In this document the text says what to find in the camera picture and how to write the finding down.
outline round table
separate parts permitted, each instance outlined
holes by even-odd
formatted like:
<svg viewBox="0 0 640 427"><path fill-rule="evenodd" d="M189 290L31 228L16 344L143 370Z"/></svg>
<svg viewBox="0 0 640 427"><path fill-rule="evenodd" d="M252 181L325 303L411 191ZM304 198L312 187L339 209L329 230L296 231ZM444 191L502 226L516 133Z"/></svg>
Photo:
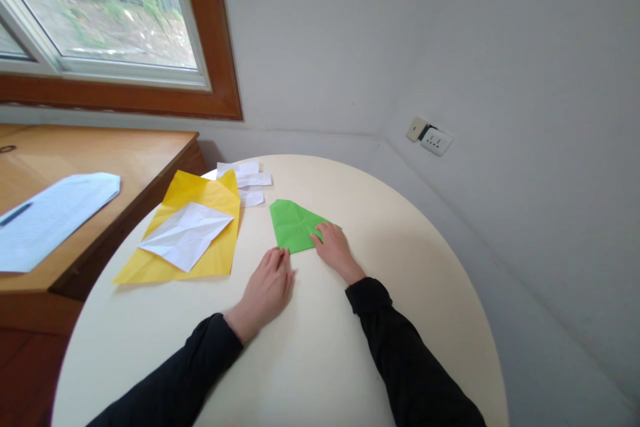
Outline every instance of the round table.
<svg viewBox="0 0 640 427"><path fill-rule="evenodd" d="M455 254L425 216L369 174L304 155L257 157L271 173L265 203L241 210L230 276L116 286L155 210L131 232L85 303L69 342L54 427L84 426L179 349L213 312L237 302L275 246L269 205L290 199L340 225L365 271L389 290L485 417L508 425L504 381L482 305ZM215 179L215 171L204 175ZM306 250L291 256L291 303L216 385L197 426L392 426L384 383L345 283Z"/></svg>

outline hand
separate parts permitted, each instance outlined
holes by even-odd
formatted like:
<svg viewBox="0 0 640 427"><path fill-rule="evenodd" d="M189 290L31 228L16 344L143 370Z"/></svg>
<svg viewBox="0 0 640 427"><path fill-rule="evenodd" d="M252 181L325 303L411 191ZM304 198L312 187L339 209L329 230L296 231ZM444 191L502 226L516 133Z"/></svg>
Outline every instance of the hand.
<svg viewBox="0 0 640 427"><path fill-rule="evenodd" d="M325 263L334 269L349 285L367 276L362 267L353 259L349 244L340 227L324 222L316 227L322 233L322 241L311 234L315 251Z"/></svg>
<svg viewBox="0 0 640 427"><path fill-rule="evenodd" d="M243 345L285 309L294 277L289 249L267 250L251 275L242 299L225 314L229 327Z"/></svg>

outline black shirt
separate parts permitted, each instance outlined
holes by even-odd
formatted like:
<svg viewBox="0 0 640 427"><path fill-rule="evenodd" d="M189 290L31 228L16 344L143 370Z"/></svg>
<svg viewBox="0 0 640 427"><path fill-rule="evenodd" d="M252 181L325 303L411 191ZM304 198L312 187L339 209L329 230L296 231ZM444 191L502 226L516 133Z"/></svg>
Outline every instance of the black shirt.
<svg viewBox="0 0 640 427"><path fill-rule="evenodd" d="M413 324L391 306L380 282L362 279L347 289L347 298L360 317L396 425L485 425L480 411L427 349ZM184 347L89 426L193 425L207 393L242 349L222 314L212 315L200 322Z"/></svg>

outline electrical outlet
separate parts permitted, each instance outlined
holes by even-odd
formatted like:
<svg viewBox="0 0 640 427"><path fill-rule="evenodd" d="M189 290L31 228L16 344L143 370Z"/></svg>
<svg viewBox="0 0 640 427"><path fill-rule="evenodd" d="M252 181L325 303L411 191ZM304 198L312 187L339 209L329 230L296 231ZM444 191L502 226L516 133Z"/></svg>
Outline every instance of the electrical outlet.
<svg viewBox="0 0 640 427"><path fill-rule="evenodd" d="M426 126L426 120L422 120L420 117L415 117L409 126L409 130L407 130L407 138L411 141L418 141L420 134L424 131Z"/></svg>
<svg viewBox="0 0 640 427"><path fill-rule="evenodd" d="M439 157L447 151L453 138L437 128L431 127L427 130L425 137L420 142L425 149L432 151Z"/></svg>

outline yellow paper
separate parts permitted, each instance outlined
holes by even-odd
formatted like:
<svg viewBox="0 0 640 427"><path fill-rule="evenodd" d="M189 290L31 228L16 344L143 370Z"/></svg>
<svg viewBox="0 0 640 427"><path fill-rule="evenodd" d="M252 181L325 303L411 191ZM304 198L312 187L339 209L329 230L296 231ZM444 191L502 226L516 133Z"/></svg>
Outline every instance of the yellow paper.
<svg viewBox="0 0 640 427"><path fill-rule="evenodd" d="M233 216L233 220L212 242L190 272L184 272L162 257L136 249L113 280L114 284L168 282L213 275L229 275L238 238L240 197L233 169L218 180L207 180L177 171L164 200L149 224L145 238L189 202L200 203Z"/></svg>

